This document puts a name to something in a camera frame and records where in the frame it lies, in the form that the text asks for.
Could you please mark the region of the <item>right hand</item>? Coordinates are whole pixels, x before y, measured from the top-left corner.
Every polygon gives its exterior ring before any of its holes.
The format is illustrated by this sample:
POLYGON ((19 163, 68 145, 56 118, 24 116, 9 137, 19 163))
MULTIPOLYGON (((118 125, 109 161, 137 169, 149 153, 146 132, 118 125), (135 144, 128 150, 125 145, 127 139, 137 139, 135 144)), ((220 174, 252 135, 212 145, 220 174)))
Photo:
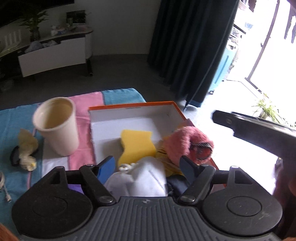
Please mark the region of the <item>right hand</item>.
POLYGON ((295 240, 295 166, 285 166, 278 157, 274 165, 275 189, 273 196, 281 204, 282 218, 275 234, 282 240, 295 240))

